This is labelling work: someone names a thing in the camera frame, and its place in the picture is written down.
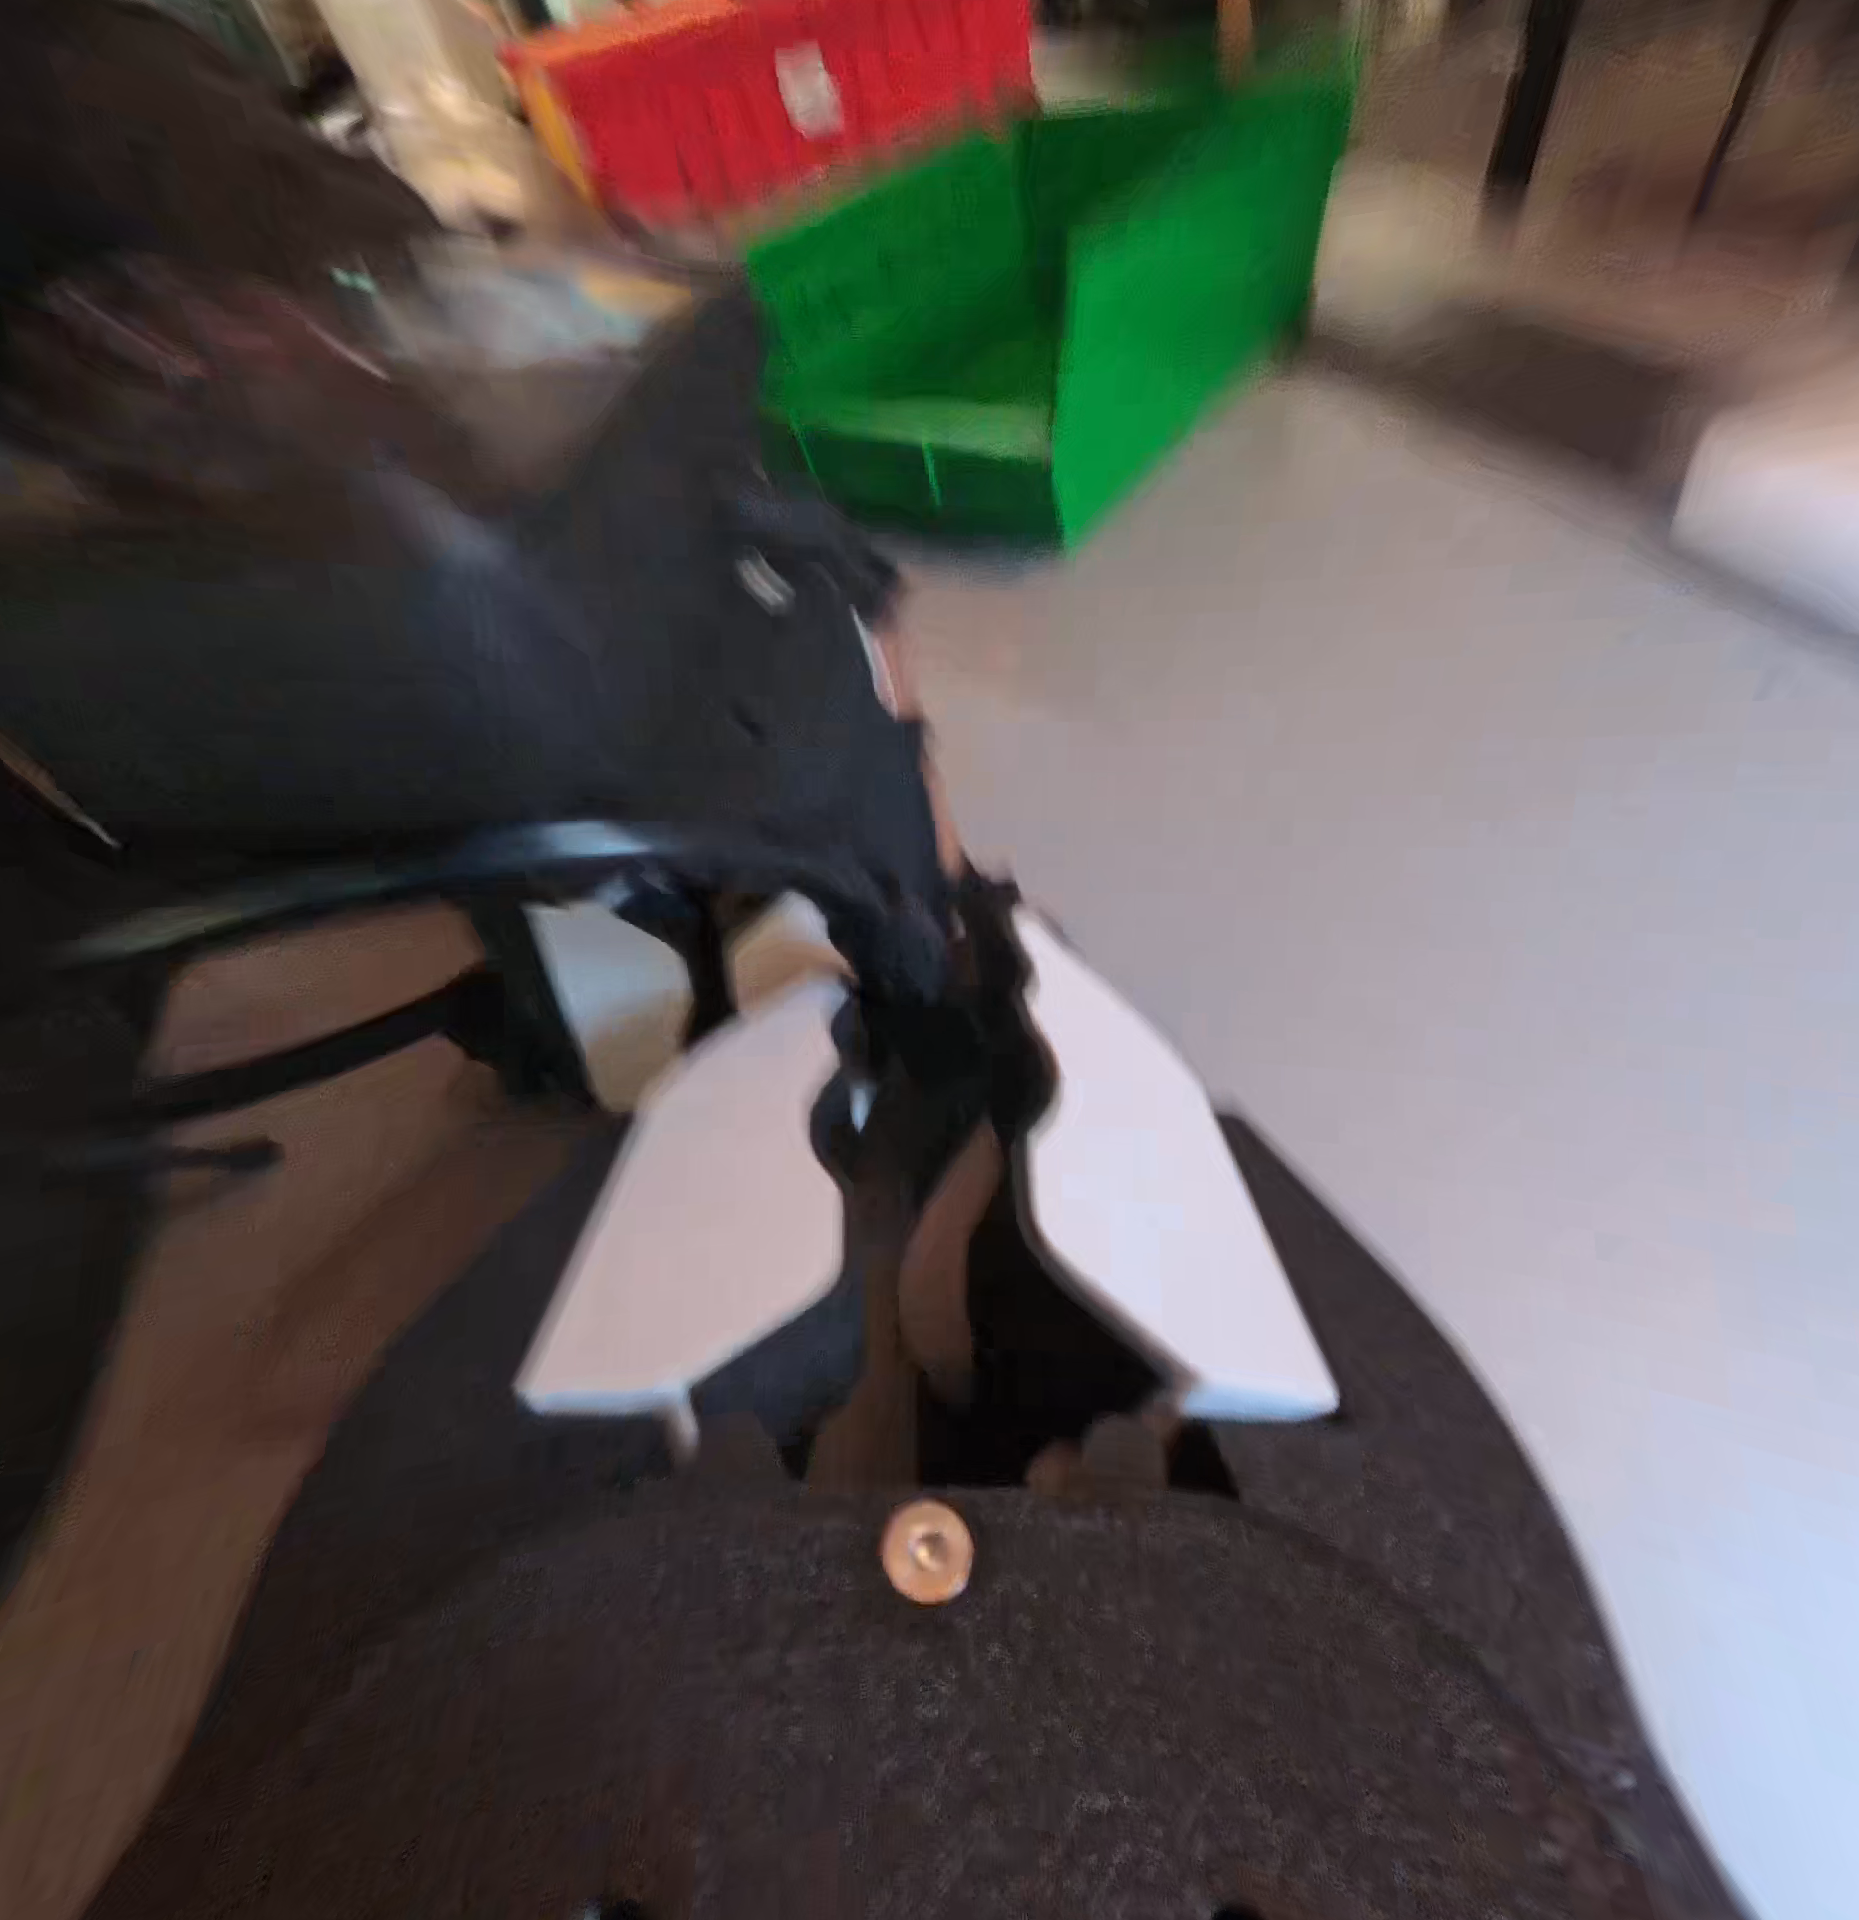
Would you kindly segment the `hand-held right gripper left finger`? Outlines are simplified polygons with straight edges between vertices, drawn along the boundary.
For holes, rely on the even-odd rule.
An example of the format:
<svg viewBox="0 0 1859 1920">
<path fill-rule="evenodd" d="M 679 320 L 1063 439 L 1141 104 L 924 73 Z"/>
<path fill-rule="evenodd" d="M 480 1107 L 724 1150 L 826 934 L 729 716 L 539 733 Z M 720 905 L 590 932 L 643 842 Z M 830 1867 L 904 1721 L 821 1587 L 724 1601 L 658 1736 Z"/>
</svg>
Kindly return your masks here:
<svg viewBox="0 0 1859 1920">
<path fill-rule="evenodd" d="M 677 1450 L 750 1419 L 807 1440 L 861 1368 L 844 1202 L 814 1142 L 840 976 L 691 1043 L 638 1099 L 513 1376 L 541 1419 L 650 1419 Z"/>
</svg>

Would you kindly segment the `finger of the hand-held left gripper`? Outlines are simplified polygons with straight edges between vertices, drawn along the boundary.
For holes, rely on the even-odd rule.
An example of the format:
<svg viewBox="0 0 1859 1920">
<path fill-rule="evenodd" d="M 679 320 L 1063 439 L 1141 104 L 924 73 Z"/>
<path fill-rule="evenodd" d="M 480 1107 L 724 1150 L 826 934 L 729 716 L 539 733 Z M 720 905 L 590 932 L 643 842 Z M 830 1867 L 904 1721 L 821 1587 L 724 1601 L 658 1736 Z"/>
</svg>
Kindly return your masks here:
<svg viewBox="0 0 1859 1920">
<path fill-rule="evenodd" d="M 594 899 L 528 906 L 528 923 L 593 1098 L 632 1113 L 686 1046 L 683 961 Z"/>
<path fill-rule="evenodd" d="M 724 934 L 729 993 L 738 1012 L 755 1012 L 810 978 L 848 978 L 851 970 L 830 928 L 800 896 L 779 896 Z"/>
</svg>

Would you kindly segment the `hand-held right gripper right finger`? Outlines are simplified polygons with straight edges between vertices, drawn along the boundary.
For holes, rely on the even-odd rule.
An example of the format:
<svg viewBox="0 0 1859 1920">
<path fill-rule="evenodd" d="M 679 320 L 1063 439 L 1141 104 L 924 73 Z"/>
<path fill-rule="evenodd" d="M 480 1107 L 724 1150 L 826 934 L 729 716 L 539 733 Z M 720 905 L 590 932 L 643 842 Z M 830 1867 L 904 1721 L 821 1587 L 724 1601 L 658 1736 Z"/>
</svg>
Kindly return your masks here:
<svg viewBox="0 0 1859 1920">
<path fill-rule="evenodd" d="M 1342 1390 L 1203 1082 L 1038 915 L 1011 915 L 1054 1090 L 1020 1142 L 1043 1261 L 1206 1424 L 1308 1424 Z"/>
</svg>

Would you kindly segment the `red plastic bin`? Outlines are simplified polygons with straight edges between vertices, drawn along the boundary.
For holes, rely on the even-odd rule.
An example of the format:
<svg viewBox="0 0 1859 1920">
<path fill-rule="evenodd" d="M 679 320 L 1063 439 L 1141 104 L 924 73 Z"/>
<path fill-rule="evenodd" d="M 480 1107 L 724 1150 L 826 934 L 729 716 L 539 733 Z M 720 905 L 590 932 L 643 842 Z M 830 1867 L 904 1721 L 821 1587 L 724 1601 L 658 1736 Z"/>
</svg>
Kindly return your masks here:
<svg viewBox="0 0 1859 1920">
<path fill-rule="evenodd" d="M 1030 4 L 636 4 L 500 62 L 561 179 L 664 227 L 1034 99 Z"/>
</svg>

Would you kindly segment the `green plastic bin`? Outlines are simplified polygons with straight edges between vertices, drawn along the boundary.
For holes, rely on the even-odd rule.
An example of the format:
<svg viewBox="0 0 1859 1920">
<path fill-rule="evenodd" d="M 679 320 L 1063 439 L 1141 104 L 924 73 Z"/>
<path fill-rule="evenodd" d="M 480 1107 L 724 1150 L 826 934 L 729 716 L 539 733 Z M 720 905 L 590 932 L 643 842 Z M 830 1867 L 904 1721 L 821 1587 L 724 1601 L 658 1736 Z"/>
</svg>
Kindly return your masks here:
<svg viewBox="0 0 1859 1920">
<path fill-rule="evenodd" d="M 1301 344 L 1354 70 L 973 131 L 745 255 L 766 462 L 928 541 L 1071 553 Z"/>
</svg>

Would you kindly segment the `person's black jacket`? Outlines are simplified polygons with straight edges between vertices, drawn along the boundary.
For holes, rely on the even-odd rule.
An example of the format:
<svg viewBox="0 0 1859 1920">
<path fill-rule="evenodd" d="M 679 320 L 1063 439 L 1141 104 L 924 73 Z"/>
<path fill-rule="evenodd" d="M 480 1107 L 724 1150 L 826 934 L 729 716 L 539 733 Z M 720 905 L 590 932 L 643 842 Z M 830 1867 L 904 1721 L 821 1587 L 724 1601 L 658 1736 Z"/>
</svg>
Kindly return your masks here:
<svg viewBox="0 0 1859 1920">
<path fill-rule="evenodd" d="M 119 255 L 271 280 L 334 311 L 334 269 L 402 273 L 438 231 L 375 155 L 162 4 L 0 4 L 0 532 L 78 505 L 14 421 L 11 323 Z M 145 978 L 38 982 L 122 890 L 0 747 L 0 1591 L 72 1446 L 145 1223 L 134 1171 L 49 1170 L 26 1134 L 127 1089 L 162 1001 Z"/>
</svg>

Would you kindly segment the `white flat pad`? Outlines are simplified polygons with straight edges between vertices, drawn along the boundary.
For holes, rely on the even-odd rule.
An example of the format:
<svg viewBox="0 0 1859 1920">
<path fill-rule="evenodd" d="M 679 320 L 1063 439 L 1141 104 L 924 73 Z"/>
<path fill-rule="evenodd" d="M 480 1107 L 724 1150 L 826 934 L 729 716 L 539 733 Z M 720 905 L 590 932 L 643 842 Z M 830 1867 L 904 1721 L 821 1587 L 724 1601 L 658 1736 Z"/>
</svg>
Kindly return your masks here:
<svg viewBox="0 0 1859 1920">
<path fill-rule="evenodd" d="M 1669 537 L 1859 639 L 1859 358 L 1711 415 Z"/>
</svg>

